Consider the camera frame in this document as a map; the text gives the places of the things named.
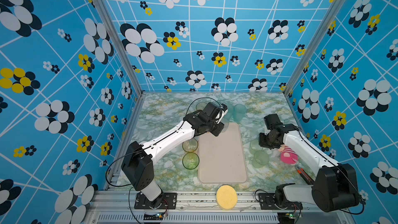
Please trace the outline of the tall teal glass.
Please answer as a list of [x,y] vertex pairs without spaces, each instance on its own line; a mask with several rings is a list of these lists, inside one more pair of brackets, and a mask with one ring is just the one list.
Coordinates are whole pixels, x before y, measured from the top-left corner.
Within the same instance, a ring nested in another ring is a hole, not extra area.
[[224,115],[222,121],[230,121],[233,116],[234,105],[232,103],[225,103],[225,105],[227,106],[227,113]]

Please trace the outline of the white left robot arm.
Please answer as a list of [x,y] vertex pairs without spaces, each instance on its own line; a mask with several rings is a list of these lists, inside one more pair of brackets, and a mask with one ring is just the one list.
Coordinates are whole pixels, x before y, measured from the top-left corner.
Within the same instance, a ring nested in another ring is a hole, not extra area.
[[139,144],[132,142],[126,151],[121,170],[136,191],[148,201],[161,201],[163,190],[154,179],[154,165],[178,145],[194,137],[211,133],[218,136],[224,128],[223,110],[210,113],[196,111],[186,115],[174,128],[154,140]]

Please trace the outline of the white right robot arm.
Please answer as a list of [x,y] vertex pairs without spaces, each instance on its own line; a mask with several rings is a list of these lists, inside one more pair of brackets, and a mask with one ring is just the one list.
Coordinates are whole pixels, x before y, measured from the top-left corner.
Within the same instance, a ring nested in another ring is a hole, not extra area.
[[324,212],[342,211],[360,204],[355,169],[327,156],[303,136],[293,124],[273,126],[268,134],[259,134],[259,145],[276,149],[283,145],[291,148],[313,171],[312,185],[284,184],[276,187],[275,203],[283,208],[300,202],[317,205]]

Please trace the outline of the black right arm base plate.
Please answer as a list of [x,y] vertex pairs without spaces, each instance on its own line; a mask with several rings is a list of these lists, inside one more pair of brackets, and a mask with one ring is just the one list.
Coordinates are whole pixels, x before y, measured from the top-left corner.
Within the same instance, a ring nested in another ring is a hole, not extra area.
[[303,209],[302,203],[299,202],[289,202],[278,206],[275,202],[274,194],[261,192],[256,194],[255,198],[259,202],[261,210],[287,210],[294,212]]

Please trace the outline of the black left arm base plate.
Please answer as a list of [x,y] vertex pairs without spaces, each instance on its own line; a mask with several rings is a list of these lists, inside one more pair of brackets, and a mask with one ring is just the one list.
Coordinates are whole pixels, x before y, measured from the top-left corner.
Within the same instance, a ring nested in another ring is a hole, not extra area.
[[176,209],[177,193],[175,192],[164,192],[158,196],[154,201],[149,201],[142,193],[136,194],[136,200],[134,209],[144,210],[174,210]]

